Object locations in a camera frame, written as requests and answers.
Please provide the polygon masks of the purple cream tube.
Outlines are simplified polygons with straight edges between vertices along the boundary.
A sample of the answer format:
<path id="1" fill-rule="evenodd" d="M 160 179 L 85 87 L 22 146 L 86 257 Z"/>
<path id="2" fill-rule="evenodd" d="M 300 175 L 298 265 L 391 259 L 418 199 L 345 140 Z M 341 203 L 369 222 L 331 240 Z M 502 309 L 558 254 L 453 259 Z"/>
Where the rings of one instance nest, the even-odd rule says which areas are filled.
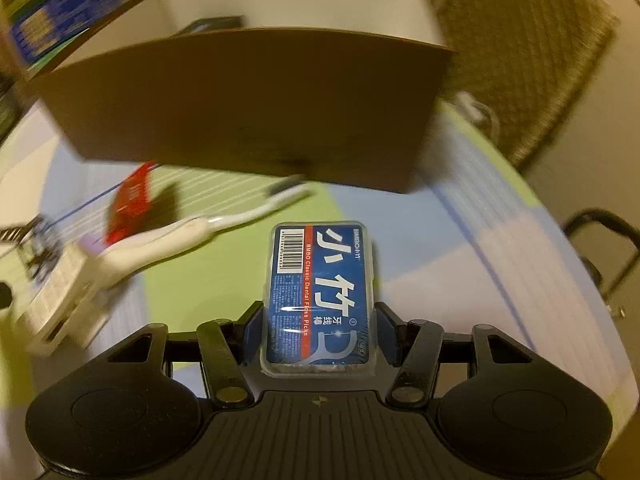
<path id="1" fill-rule="evenodd" d="M 79 246 L 90 255 L 99 255 L 107 248 L 104 239 L 98 234 L 85 234 L 78 240 Z"/>

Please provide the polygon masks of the white folding toothbrush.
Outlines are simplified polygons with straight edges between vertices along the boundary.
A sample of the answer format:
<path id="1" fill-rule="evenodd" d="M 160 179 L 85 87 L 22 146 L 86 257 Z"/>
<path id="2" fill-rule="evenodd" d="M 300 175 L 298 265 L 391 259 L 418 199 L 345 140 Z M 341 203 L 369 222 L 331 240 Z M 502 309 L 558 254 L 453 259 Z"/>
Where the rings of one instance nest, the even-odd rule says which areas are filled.
<path id="1" fill-rule="evenodd" d="M 174 258 L 208 242 L 215 234 L 237 226 L 262 220 L 291 206 L 311 193 L 309 184 L 300 177 L 289 177 L 268 188 L 259 206 L 226 216 L 185 218 L 115 243 L 101 252 L 99 269 L 102 284 L 112 287 L 147 266 Z"/>

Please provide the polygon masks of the blue dental floss box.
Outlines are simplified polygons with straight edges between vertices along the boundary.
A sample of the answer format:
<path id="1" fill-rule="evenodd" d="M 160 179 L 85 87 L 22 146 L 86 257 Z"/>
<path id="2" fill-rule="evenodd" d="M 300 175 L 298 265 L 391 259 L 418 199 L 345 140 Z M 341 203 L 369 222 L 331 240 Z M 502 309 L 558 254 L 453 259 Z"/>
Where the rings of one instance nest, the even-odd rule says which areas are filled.
<path id="1" fill-rule="evenodd" d="M 260 366 L 273 378 L 368 376 L 378 343 L 371 241 L 357 221 L 272 231 Z"/>

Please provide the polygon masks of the black shaver product box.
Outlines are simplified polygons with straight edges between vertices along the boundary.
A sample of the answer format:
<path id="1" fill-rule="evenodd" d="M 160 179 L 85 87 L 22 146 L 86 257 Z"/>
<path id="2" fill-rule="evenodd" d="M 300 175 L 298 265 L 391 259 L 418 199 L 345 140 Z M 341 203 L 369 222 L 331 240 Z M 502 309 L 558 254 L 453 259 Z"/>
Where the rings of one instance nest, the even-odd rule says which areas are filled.
<path id="1" fill-rule="evenodd" d="M 176 32 L 176 36 L 200 34 L 201 32 L 216 32 L 244 27 L 242 15 L 216 16 L 216 18 L 198 18 L 183 29 Z"/>

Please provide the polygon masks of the black metal chair frame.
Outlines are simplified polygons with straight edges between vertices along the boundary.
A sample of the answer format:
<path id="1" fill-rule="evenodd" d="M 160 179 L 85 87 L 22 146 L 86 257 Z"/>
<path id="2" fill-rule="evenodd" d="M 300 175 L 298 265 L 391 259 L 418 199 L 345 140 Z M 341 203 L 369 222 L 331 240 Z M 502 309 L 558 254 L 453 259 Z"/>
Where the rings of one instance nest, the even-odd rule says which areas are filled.
<path id="1" fill-rule="evenodd" d="M 586 208 L 563 224 L 563 232 L 610 304 L 639 301 L 639 222 L 613 211 Z"/>

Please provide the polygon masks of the quilted tan chair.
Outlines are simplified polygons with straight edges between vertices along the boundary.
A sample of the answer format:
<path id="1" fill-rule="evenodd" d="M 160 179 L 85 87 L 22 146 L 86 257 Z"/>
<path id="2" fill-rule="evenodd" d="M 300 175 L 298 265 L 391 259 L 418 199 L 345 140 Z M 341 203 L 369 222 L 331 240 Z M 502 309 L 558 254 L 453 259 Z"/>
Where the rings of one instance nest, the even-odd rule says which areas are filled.
<path id="1" fill-rule="evenodd" d="M 438 20 L 454 50 L 442 92 L 495 112 L 492 142 L 518 170 L 552 141 L 618 24 L 603 0 L 445 0 Z"/>

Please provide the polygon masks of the brown cardboard storage box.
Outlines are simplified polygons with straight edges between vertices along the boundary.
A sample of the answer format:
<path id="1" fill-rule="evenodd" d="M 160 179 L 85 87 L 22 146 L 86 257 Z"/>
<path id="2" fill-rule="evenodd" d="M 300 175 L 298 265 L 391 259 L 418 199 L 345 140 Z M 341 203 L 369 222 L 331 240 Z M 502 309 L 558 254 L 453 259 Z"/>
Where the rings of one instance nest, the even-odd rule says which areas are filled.
<path id="1" fill-rule="evenodd" d="M 88 159 L 403 193 L 450 55 L 431 0 L 130 0 L 30 86 Z"/>

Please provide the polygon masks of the black hair claw clip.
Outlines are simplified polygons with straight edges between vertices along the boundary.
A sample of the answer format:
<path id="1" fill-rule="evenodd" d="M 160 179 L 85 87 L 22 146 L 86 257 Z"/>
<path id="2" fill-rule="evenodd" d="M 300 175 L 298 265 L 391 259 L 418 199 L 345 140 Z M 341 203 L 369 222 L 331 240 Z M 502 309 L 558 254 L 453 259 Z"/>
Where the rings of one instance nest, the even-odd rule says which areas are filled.
<path id="1" fill-rule="evenodd" d="M 17 250 L 28 278 L 38 283 L 50 274 L 63 251 L 61 237 L 45 214 L 37 214 L 23 224 L 2 226 L 1 241 Z"/>

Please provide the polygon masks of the red snack packet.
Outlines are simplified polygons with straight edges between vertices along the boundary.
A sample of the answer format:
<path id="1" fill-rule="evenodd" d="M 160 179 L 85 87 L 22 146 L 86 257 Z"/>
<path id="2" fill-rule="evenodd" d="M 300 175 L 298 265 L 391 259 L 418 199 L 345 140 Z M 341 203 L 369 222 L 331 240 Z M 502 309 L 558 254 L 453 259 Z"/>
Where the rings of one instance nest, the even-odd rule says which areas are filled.
<path id="1" fill-rule="evenodd" d="M 145 162 L 119 185 L 107 209 L 104 235 L 107 246 L 140 232 L 146 214 L 151 209 L 150 173 L 154 168 L 154 162 Z"/>

